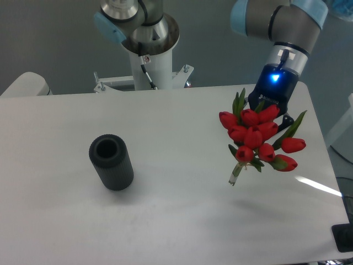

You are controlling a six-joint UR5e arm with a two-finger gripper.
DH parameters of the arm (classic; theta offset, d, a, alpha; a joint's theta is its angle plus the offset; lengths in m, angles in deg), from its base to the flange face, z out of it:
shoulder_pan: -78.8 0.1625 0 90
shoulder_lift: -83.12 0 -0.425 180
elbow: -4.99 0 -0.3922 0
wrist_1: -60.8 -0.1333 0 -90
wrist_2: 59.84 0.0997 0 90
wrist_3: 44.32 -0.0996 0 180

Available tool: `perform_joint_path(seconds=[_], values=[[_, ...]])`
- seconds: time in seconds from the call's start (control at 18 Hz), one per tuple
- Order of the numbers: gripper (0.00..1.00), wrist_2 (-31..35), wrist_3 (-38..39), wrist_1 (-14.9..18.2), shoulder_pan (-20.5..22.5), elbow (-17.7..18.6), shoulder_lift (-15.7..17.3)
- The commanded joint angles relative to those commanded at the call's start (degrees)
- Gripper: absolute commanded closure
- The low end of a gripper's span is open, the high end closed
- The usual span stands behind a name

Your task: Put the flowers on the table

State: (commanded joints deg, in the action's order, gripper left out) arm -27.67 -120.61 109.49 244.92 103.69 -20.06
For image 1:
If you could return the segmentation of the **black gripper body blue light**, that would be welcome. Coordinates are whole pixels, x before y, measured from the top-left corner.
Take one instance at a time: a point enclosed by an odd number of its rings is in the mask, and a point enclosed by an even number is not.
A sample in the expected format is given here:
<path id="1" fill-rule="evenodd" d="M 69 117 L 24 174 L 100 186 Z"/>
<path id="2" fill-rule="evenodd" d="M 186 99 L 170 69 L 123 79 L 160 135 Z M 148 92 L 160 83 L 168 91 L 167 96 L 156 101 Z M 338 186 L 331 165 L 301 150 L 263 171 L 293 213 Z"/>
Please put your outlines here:
<path id="1" fill-rule="evenodd" d="M 264 101 L 263 109 L 276 104 L 279 108 L 277 116 L 288 110 L 288 102 L 298 82 L 298 75 L 285 68 L 277 69 L 276 65 L 265 65 L 254 90 L 248 96 L 251 110 Z"/>

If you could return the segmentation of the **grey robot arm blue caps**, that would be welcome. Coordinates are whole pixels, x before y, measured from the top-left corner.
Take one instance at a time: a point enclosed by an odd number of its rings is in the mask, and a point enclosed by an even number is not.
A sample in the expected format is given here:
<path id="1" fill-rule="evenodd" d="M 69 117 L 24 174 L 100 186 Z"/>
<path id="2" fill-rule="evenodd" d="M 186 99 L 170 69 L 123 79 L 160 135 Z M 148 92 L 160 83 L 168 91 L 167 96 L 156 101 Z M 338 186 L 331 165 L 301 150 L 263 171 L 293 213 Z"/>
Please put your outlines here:
<path id="1" fill-rule="evenodd" d="M 236 1 L 230 14 L 234 32 L 270 40 L 273 47 L 247 100 L 251 110 L 260 103 L 276 104 L 283 117 L 279 131 L 294 122 L 288 103 L 312 53 L 328 14 L 323 1 Z"/>

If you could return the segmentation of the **grey second robot arm base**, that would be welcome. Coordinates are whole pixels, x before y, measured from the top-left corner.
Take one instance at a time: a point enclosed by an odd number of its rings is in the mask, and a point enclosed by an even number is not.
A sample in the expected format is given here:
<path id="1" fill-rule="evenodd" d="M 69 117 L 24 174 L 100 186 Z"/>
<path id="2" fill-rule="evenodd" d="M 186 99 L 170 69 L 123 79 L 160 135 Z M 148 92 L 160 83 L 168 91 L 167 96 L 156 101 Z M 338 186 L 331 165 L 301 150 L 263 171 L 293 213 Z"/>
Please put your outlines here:
<path id="1" fill-rule="evenodd" d="M 140 56 L 167 52 L 180 38 L 179 26 L 164 12 L 163 1 L 100 1 L 93 21 L 109 41 Z"/>

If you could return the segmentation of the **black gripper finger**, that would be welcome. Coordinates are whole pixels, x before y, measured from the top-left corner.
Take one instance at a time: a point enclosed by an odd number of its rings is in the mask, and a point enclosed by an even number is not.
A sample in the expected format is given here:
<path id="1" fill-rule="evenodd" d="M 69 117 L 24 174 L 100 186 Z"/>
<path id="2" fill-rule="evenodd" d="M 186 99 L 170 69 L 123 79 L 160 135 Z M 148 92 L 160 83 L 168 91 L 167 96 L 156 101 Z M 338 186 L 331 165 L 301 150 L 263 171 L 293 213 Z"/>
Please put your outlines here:
<path id="1" fill-rule="evenodd" d="M 282 123 L 278 126 L 277 132 L 282 132 L 283 130 L 290 127 L 293 123 L 294 119 L 288 113 L 285 113 L 282 117 Z"/>

